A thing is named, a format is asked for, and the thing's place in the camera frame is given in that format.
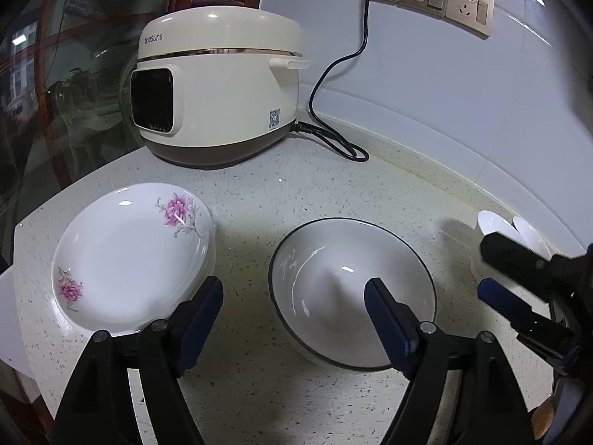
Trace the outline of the right hand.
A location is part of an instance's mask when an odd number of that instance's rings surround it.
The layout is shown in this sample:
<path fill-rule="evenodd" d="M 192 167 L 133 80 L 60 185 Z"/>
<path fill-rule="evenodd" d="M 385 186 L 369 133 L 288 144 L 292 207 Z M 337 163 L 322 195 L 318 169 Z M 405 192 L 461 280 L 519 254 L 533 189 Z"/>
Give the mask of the right hand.
<path fill-rule="evenodd" d="M 536 440 L 542 439 L 549 431 L 555 417 L 554 399 L 550 396 L 531 415 L 531 424 Z"/>

